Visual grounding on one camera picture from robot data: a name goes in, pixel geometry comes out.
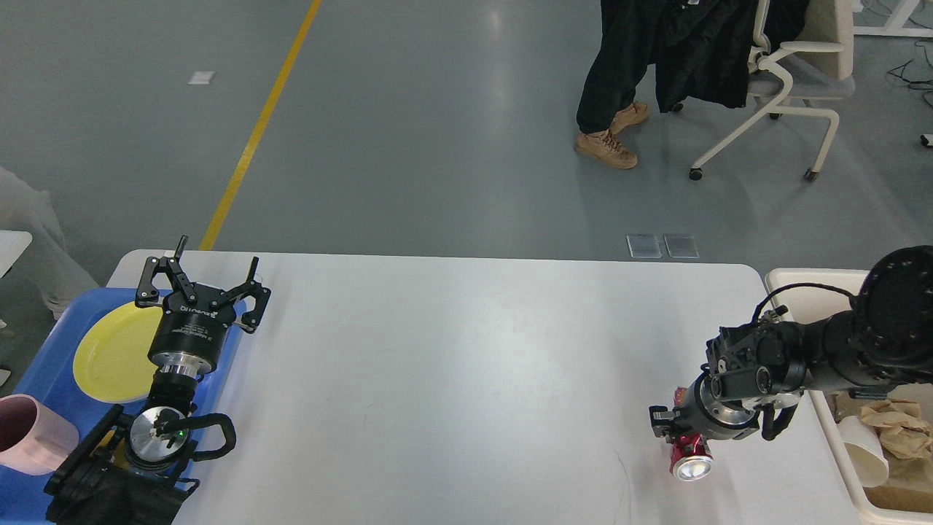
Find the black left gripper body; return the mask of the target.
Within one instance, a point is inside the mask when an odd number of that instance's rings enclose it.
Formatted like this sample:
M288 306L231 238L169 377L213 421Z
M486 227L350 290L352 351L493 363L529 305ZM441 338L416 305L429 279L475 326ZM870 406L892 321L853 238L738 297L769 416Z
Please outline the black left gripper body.
M174 363L197 367L197 375L213 373L236 319L234 306L219 311L184 305L163 307L149 348L149 361L158 367Z

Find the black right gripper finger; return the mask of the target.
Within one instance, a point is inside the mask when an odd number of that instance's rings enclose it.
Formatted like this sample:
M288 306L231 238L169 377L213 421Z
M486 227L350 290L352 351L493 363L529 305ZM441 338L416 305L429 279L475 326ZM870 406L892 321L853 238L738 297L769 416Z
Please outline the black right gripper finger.
M776 411L773 403L761 406L761 438L773 441L789 426L797 410L797 403Z
M667 408L666 406L650 406L649 420L651 429L657 438L664 439L668 444L680 436L690 434L690 426L683 416L681 408Z

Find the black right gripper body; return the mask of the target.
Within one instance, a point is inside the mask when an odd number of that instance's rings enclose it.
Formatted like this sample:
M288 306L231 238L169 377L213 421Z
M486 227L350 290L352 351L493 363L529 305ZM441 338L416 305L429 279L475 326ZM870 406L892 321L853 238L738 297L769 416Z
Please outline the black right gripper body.
M679 434L709 440L740 440L759 431L759 412L734 408L714 398L707 373L687 387L679 401Z

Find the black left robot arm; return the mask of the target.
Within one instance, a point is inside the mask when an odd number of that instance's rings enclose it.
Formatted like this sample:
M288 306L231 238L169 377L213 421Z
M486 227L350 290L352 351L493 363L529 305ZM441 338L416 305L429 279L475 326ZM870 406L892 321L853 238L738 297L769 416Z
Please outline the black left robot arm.
M196 391L216 372L229 331L257 331L271 291L253 258L244 282L220 289L191 281L180 265L187 237L173 254L144 263L134 303L160 309L147 358L155 366L137 414L114 405L50 476L44 518L56 524L170 524L200 481L191 462L233 451L230 417L199 413Z

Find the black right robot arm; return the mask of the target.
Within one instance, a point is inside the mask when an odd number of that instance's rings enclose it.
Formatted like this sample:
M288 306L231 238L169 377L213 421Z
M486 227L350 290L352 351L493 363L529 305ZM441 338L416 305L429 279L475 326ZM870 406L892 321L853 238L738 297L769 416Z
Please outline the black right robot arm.
M805 391L878 399L903 384L929 384L932 370L932 252L899 249L877 262L849 309L809 324L779 320L784 307L721 327L706 364L673 408L652 406L651 429L673 444L689 435L773 440Z

